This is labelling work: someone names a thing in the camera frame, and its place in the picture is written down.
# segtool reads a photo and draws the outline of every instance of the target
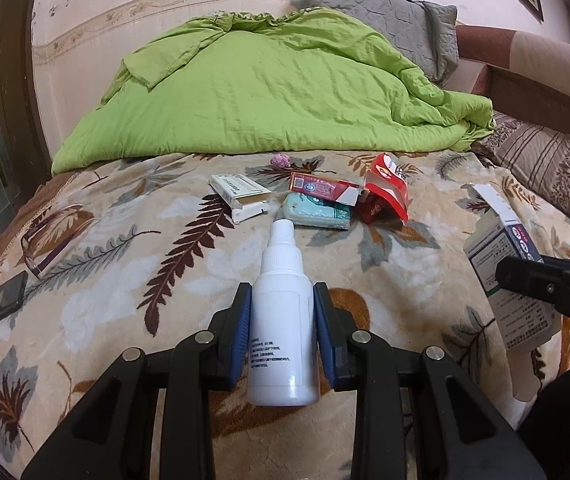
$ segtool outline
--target decorative wall border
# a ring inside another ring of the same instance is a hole
[[[46,45],[32,46],[33,63],[47,64],[75,46],[141,18],[193,4],[220,1],[223,0],[132,0],[81,23]]]

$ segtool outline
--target white spray bottle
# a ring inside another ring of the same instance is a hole
[[[294,225],[277,220],[252,287],[248,398],[257,406],[306,406],[320,398],[314,292]]]

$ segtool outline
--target striped cushion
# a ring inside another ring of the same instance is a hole
[[[495,113],[494,133],[472,145],[570,217],[570,135]]]

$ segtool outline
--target patterned blanket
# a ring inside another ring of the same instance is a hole
[[[293,153],[292,169],[354,180],[375,155]],[[335,304],[361,328],[400,348],[445,348],[515,425],[527,405],[512,397],[494,316],[462,251],[486,204],[462,185],[491,183],[543,254],[570,257],[570,222],[473,153],[394,156],[408,175],[408,224],[398,230],[383,218],[356,220],[341,232],[297,227],[305,271],[312,282],[327,282]],[[20,237],[34,221],[61,212],[31,240],[34,256],[71,241],[39,280],[30,275],[24,306],[0,322],[0,463],[10,473],[20,476],[125,348],[172,348],[228,307],[239,282],[254,281],[291,171],[271,168],[269,159],[173,154],[94,165],[24,222],[0,254],[0,284],[26,268]],[[273,212],[232,224],[207,184],[213,173],[244,173],[274,190]],[[570,320],[532,352],[532,365],[543,381],[570,366]],[[234,392],[211,397],[219,478],[348,475],[353,392],[337,394],[324,383],[313,406],[258,408],[246,402],[245,388],[243,375]]]

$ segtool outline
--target nozzle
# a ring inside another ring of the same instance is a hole
[[[303,272],[303,255],[296,247],[291,220],[276,220],[271,225],[270,241],[262,252],[260,273],[274,270]]]
[[[271,225],[268,245],[274,244],[296,244],[296,239],[294,238],[294,224],[291,220],[276,220]]]

